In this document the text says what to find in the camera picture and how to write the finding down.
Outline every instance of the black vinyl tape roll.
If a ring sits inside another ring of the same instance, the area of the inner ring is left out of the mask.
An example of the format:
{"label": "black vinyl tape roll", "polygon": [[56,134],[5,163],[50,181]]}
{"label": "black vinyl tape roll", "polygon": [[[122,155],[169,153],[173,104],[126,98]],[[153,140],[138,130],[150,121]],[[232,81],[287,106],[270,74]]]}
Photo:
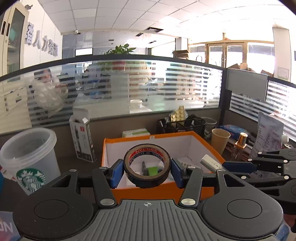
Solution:
{"label": "black vinyl tape roll", "polygon": [[[141,155],[155,156],[163,162],[164,169],[154,176],[143,176],[131,169],[131,164]],[[123,166],[128,179],[140,188],[152,188],[162,184],[168,177],[171,166],[171,159],[168,152],[162,147],[154,144],[139,144],[127,151],[123,159]]]}

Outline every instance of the green circular logo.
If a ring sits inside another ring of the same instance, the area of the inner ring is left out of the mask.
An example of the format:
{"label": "green circular logo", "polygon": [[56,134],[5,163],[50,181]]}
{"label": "green circular logo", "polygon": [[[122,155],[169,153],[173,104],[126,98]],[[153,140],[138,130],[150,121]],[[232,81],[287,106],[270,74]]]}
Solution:
{"label": "green circular logo", "polygon": [[45,185],[46,178],[41,171],[26,168],[17,172],[17,181],[24,189],[33,193]]}

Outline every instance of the open cardboard box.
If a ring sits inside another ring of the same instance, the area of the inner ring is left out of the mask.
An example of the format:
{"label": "open cardboard box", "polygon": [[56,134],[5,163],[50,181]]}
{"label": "open cardboard box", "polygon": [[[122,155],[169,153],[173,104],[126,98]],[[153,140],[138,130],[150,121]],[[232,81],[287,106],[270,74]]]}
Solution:
{"label": "open cardboard box", "polygon": [[[123,159],[126,152],[135,145],[151,143],[164,148],[171,158],[177,158],[180,162],[202,168],[204,172],[210,172],[207,168],[200,164],[205,154],[214,158],[221,164],[225,160],[220,154],[213,149],[203,138],[193,131],[179,132],[171,134],[159,134],[141,137],[105,139],[102,155],[102,166],[111,167],[118,159]],[[137,157],[131,168],[141,173],[142,161],[148,167],[158,166],[159,159],[149,155]],[[174,199],[178,203],[183,193],[183,189],[179,189],[172,177],[158,187],[155,188],[137,188],[131,183],[126,175],[123,175],[118,187],[112,190],[116,200],[121,199]],[[211,197],[214,194],[212,187],[202,188],[201,199]]]}

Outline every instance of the starbucks bucket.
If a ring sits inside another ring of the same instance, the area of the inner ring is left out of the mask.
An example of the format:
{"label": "starbucks bucket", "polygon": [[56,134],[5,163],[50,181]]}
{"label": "starbucks bucket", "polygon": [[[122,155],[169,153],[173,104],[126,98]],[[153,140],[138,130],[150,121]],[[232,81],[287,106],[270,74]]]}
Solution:
{"label": "starbucks bucket", "polygon": [[60,175],[53,130],[32,128],[10,138],[0,150],[0,165],[30,195]]}

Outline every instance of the cabinet handle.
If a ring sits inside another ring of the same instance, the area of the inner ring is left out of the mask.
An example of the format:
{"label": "cabinet handle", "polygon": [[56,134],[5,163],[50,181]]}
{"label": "cabinet handle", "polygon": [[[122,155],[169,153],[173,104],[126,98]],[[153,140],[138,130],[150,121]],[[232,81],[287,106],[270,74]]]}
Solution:
{"label": "cabinet handle", "polygon": [[9,24],[7,24],[6,36],[8,36],[8,33],[9,33],[9,28],[10,28],[10,23],[9,23]]}
{"label": "cabinet handle", "polygon": [[5,26],[6,26],[6,22],[3,21],[3,26],[2,26],[2,31],[1,31],[1,34],[2,34],[2,35],[4,34]]}

